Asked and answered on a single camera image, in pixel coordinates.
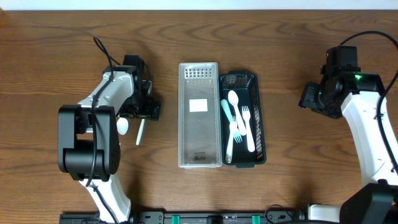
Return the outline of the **white spoon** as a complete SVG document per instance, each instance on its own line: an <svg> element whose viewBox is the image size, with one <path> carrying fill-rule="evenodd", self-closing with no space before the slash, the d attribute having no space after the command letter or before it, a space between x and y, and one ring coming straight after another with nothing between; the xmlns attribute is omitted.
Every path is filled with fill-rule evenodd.
<svg viewBox="0 0 398 224"><path fill-rule="evenodd" d="M145 120L142 119L141 123L140 123L140 126L139 126L138 133L137 133L137 139L136 139L136 145L137 146L140 145L140 142L141 142L141 139L142 139L142 134L144 132L144 125L145 125Z"/></svg>
<svg viewBox="0 0 398 224"><path fill-rule="evenodd" d="M234 90L230 90L228 92L228 101L234 108L239 133L240 133L240 135L245 136L247 134L247 131L246 131L246 127L243 122L243 118L242 118L241 113L239 112L239 108L238 108L239 98Z"/></svg>

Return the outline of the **white spoon handle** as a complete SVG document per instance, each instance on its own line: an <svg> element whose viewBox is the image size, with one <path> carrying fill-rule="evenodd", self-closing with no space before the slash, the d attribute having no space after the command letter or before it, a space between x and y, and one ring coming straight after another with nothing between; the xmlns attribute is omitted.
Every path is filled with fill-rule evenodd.
<svg viewBox="0 0 398 224"><path fill-rule="evenodd" d="M118 133L120 135L125 135L129 129L129 121L127 118L119 117L116 123Z"/></svg>

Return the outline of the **white fork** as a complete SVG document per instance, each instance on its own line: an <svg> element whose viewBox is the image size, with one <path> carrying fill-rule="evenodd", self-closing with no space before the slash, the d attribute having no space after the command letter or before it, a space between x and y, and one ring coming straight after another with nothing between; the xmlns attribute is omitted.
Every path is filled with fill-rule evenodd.
<svg viewBox="0 0 398 224"><path fill-rule="evenodd" d="M228 139L228 144L226 148L226 157L225 157L225 161L228 164L232 162L234 134L237 130L238 130L238 124L236 121L236 117L232 116L231 121L229 123L229 139Z"/></svg>
<svg viewBox="0 0 398 224"><path fill-rule="evenodd" d="M246 141L247 141L248 151L254 152L255 146L254 146L254 140L253 140L251 125L250 125L251 114L250 114L248 106L243 106L242 112L243 112L243 120L246 125Z"/></svg>

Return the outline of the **pale blue plastic fork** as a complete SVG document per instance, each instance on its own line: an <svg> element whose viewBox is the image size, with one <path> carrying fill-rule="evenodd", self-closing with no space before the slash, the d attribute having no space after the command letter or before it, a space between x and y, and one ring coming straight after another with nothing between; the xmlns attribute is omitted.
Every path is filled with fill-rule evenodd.
<svg viewBox="0 0 398 224"><path fill-rule="evenodd" d="M223 109L228 121L231 121L232 114L231 114L231 110L230 110L230 107L229 107L229 103L228 103L228 101L226 99L221 100L221 107L222 107L222 109ZM239 130L234 132L234 137L233 138L234 138L236 143L241 143L242 142L242 137L241 137L241 135L239 133Z"/></svg>

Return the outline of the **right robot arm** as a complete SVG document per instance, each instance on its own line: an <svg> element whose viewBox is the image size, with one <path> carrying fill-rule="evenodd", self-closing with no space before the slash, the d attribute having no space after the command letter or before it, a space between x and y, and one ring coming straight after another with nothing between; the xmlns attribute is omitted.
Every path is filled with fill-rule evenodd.
<svg viewBox="0 0 398 224"><path fill-rule="evenodd" d="M306 84L301 108L330 118L344 117L352 133L361 169L361 189L342 205L308 207L312 223L397 223L391 213L397 203L397 139L389 121L385 92L376 73L358 66L357 49L338 45L326 52L320 83Z"/></svg>

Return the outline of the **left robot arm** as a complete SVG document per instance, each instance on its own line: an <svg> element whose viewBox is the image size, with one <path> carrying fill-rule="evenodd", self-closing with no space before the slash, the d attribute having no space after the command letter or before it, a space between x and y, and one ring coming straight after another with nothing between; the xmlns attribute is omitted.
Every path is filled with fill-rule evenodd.
<svg viewBox="0 0 398 224"><path fill-rule="evenodd" d="M160 102L150 96L152 82L143 80L147 66L137 55L103 70L95 90L75 105L58 111L58 166L89 191L96 213L61 214L60 223L134 223L132 203L117 170L119 136L129 119L158 120Z"/></svg>

